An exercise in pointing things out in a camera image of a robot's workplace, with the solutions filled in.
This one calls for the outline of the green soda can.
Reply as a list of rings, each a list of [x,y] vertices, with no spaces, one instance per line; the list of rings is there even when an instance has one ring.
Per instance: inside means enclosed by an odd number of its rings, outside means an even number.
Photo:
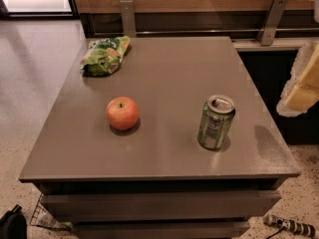
[[[233,100],[213,95],[203,105],[197,140],[207,149],[220,149],[225,143],[236,110]]]

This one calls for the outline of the green rice chip bag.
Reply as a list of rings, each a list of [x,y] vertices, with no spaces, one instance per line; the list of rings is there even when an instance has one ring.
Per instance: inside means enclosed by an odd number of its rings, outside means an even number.
[[[87,77],[111,75],[122,63],[130,42],[128,36],[90,41],[80,63],[80,71]]]

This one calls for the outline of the black bag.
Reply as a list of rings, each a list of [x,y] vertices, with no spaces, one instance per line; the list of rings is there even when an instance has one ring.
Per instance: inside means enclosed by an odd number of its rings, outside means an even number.
[[[0,218],[0,239],[27,239],[27,222],[20,205],[16,204]]]

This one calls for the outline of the striped power strip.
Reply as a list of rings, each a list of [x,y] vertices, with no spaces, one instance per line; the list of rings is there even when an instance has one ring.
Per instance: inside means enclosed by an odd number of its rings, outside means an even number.
[[[265,225],[278,228],[280,231],[289,231],[296,235],[311,239],[319,238],[319,231],[310,224],[299,223],[294,220],[284,219],[275,215],[267,214],[263,217]]]

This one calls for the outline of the grey drawer cabinet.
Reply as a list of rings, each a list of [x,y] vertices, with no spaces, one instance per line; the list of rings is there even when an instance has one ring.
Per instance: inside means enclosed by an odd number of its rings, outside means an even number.
[[[236,110],[215,150],[197,140],[213,95]],[[117,97],[138,105],[129,130],[108,122]],[[137,38],[114,74],[69,72],[20,180],[78,239],[212,239],[243,234],[298,172],[228,38]]]

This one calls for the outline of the red apple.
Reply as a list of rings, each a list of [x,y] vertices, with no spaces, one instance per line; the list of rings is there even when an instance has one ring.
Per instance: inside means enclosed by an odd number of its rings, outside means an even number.
[[[111,127],[117,130],[133,128],[140,117],[137,103],[128,97],[111,100],[107,105],[106,115]]]

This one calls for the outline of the right metal wall bracket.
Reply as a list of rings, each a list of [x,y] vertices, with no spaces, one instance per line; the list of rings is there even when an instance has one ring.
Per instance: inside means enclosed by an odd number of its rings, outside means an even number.
[[[272,45],[287,2],[288,0],[272,1],[270,9],[267,12],[265,22],[256,37],[256,40],[261,46]]]

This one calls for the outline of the metal wall bracket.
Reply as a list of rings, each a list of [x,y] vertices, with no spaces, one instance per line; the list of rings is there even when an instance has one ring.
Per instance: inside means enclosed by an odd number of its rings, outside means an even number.
[[[267,12],[265,22],[256,37],[256,40],[261,46],[272,45],[287,2],[288,0],[272,1],[270,9]]]
[[[134,38],[137,35],[134,2],[121,0],[120,8],[124,34]]]

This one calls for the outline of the left metal wall bracket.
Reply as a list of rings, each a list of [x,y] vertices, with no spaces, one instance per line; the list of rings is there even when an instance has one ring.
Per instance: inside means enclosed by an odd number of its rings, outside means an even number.
[[[134,38],[137,35],[134,2],[121,0],[120,8],[124,34]]]

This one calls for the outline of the metal rail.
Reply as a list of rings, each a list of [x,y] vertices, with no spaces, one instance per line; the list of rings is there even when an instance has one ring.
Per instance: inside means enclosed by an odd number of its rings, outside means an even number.
[[[177,30],[177,31],[136,31],[131,37],[198,37],[228,36],[231,39],[257,39],[268,34],[274,38],[306,38],[318,37],[319,28],[279,28],[279,29],[228,29],[228,30]]]

